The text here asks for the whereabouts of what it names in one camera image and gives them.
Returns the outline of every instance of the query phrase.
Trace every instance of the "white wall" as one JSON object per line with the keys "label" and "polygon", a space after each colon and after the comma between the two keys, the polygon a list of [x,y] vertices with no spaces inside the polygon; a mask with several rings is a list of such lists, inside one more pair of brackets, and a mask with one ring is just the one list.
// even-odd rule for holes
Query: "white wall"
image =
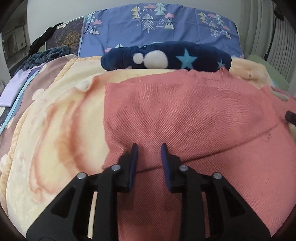
{"label": "white wall", "polygon": [[[173,3],[202,10],[212,11],[230,18],[240,28],[242,16],[242,1],[249,0],[163,0],[144,1],[145,3]],[[57,23],[67,22],[87,15],[90,12],[117,7],[139,0],[28,0],[28,28],[30,42],[34,42],[47,28]]]}
{"label": "white wall", "polygon": [[0,34],[0,80],[4,83],[4,85],[7,85],[7,83],[11,80],[11,77],[5,62],[4,53],[3,53],[1,34]]}

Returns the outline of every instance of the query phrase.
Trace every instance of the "purple cloth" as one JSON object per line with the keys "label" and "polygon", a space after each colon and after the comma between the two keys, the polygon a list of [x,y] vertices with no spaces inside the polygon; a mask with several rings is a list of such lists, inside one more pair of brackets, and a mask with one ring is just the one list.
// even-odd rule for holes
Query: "purple cloth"
{"label": "purple cloth", "polygon": [[9,81],[3,93],[1,94],[0,106],[11,107],[27,79],[33,74],[31,72],[35,72],[35,69],[40,68],[43,65],[44,64],[25,71],[21,69],[19,72],[17,72],[15,76],[13,76],[13,78]]}

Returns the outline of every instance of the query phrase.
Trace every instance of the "pink garment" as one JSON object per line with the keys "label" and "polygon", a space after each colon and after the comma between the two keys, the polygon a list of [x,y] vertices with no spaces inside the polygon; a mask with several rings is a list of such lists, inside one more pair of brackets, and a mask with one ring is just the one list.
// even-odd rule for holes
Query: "pink garment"
{"label": "pink garment", "polygon": [[139,145],[133,191],[119,195],[124,241],[178,240],[181,195],[164,182],[160,146],[167,143],[197,172],[222,173],[273,235],[296,203],[296,146],[283,102],[226,69],[178,70],[106,84],[104,127],[109,167]]}

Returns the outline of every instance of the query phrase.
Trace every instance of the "pink cloud print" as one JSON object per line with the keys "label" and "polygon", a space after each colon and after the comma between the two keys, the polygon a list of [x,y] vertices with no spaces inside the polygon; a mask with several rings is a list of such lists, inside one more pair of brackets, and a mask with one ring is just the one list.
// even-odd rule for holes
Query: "pink cloud print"
{"label": "pink cloud print", "polygon": [[173,13],[168,13],[167,15],[165,15],[165,18],[174,18],[174,14]]}
{"label": "pink cloud print", "polygon": [[108,53],[112,48],[107,48],[104,50],[105,53]]}
{"label": "pink cloud print", "polygon": [[228,30],[228,31],[230,30],[229,27],[227,27],[226,25],[223,26],[223,28],[226,29],[226,30]]}
{"label": "pink cloud print", "polygon": [[94,22],[93,22],[93,25],[96,25],[96,24],[101,24],[101,23],[102,23],[102,21],[101,21],[101,20],[97,20],[97,19],[96,19],[96,21],[94,21]]}
{"label": "pink cloud print", "polygon": [[156,6],[152,5],[152,4],[148,4],[147,6],[145,6],[144,8],[156,8]]}
{"label": "pink cloud print", "polygon": [[214,15],[212,13],[210,13],[208,16],[211,17],[211,18],[216,18],[217,17],[216,15]]}

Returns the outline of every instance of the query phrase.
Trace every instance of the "light blue trim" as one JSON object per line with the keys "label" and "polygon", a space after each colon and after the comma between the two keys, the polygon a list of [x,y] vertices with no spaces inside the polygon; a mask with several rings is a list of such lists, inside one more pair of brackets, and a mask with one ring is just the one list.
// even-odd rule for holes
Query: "light blue trim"
{"label": "light blue trim", "polygon": [[30,84],[30,82],[32,81],[32,79],[35,78],[35,76],[39,73],[39,71],[36,71],[25,83],[25,85],[23,86],[23,88],[21,89],[20,93],[18,94],[15,102],[13,103],[13,106],[11,107],[8,116],[6,117],[5,121],[3,122],[2,126],[0,127],[0,135],[2,134],[3,130],[5,129],[5,127],[7,126],[8,122],[10,121],[12,114],[15,111],[15,108],[17,107],[17,103],[19,102],[22,94],[24,93],[24,91],[26,90],[26,88],[28,87],[28,85]]}
{"label": "light blue trim", "polygon": [[82,38],[83,38],[83,35],[84,35],[84,28],[85,28],[85,23],[86,23],[87,16],[88,15],[85,15],[84,19],[83,19],[83,24],[82,24],[82,29],[81,29],[81,36],[80,36],[80,40],[79,40],[79,48],[78,48],[78,53],[77,53],[78,57],[80,57],[80,49],[81,49],[81,44],[82,44]]}

